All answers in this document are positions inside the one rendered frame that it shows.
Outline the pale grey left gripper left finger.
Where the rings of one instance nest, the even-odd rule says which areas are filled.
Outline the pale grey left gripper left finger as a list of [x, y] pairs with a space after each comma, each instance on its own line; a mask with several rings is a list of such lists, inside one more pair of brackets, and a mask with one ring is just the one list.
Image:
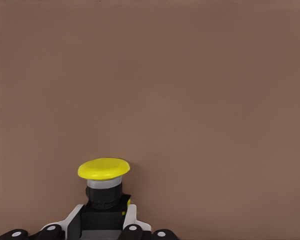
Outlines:
[[41, 230], [60, 226], [65, 240], [78, 240], [82, 235], [81, 214], [84, 206], [84, 204], [78, 204], [64, 220], [48, 223]]

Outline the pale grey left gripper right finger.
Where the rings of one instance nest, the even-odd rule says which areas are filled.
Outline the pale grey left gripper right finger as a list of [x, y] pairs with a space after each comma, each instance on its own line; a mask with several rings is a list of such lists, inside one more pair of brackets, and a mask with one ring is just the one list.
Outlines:
[[137, 219], [137, 206], [135, 204], [129, 204], [127, 208], [127, 212], [123, 222], [123, 229], [129, 225], [138, 225], [143, 231], [152, 231], [152, 227], [150, 224], [139, 221]]

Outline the yellow mushroom push button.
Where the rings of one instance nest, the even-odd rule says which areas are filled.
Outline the yellow mushroom push button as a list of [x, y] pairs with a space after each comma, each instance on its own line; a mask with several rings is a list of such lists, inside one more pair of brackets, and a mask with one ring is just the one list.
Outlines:
[[83, 163], [78, 176], [87, 181], [87, 204], [81, 211], [84, 231], [119, 231], [130, 205], [131, 195], [123, 193], [123, 176], [130, 165], [121, 158], [98, 158]]

